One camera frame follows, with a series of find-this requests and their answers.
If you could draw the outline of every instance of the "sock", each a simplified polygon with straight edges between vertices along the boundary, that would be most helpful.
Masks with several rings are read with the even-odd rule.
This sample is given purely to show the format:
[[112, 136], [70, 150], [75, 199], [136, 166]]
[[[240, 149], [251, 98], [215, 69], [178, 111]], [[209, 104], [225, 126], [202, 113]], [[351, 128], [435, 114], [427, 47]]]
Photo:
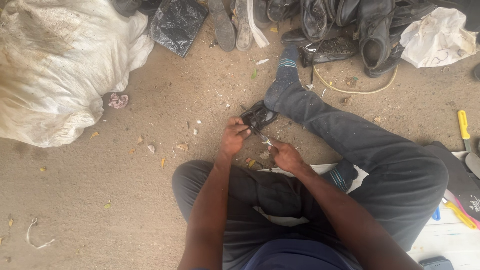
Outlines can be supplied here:
[[353, 180], [355, 180], [358, 175], [359, 173], [353, 167], [353, 164], [346, 159], [342, 159], [335, 168], [321, 176], [341, 191], [347, 192], [352, 187]]
[[296, 61], [299, 57], [297, 48], [294, 45], [288, 45], [282, 52], [278, 61], [275, 81], [265, 93], [265, 106], [273, 110], [275, 103], [280, 95], [292, 83], [299, 80], [299, 73]]

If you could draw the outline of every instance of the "hand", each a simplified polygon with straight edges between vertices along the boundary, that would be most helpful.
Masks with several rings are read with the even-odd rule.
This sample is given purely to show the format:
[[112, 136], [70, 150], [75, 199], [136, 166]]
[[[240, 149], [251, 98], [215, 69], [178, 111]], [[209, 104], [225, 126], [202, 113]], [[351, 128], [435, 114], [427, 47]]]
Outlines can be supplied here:
[[300, 153], [291, 144], [270, 139], [274, 146], [269, 146], [268, 151], [275, 159], [275, 163], [284, 171], [295, 174], [306, 167], [310, 168], [300, 156]]
[[230, 117], [223, 132], [219, 152], [227, 154], [229, 157], [237, 154], [243, 146], [243, 140], [251, 133], [247, 128], [248, 126], [243, 124], [240, 117]]

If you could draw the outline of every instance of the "blue shirt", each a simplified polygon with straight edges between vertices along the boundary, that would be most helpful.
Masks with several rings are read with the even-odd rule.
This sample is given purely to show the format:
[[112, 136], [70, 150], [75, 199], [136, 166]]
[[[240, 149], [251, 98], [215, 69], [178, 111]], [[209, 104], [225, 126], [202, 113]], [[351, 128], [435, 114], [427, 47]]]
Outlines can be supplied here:
[[277, 239], [263, 245], [241, 270], [353, 270], [331, 247], [300, 239]]

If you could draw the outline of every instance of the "yellow handle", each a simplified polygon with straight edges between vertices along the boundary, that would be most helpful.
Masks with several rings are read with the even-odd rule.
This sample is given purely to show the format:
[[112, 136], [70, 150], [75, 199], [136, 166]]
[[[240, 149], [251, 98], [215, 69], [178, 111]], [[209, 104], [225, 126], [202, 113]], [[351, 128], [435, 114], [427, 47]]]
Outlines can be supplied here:
[[460, 133], [462, 134], [462, 139], [470, 139], [470, 134], [467, 132], [467, 114], [464, 110], [459, 110], [457, 112], [458, 122], [460, 123]]
[[473, 230], [477, 228], [477, 225], [473, 223], [471, 219], [469, 219], [457, 206], [455, 206], [451, 201], [447, 201], [445, 206], [453, 210], [456, 217], [458, 217], [465, 225]]

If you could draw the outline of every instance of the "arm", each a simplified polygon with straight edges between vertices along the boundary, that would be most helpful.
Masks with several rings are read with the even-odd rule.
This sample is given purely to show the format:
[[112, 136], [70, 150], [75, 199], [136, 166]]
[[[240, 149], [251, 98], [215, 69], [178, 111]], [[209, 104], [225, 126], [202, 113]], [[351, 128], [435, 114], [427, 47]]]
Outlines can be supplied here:
[[365, 208], [317, 175], [291, 144], [271, 141], [275, 147], [269, 147], [269, 151], [277, 165], [307, 187], [342, 243], [365, 270], [422, 269]]
[[179, 270], [222, 269], [223, 232], [227, 220], [228, 178], [232, 157], [250, 134], [240, 117], [230, 117], [213, 169], [193, 203], [185, 251]]

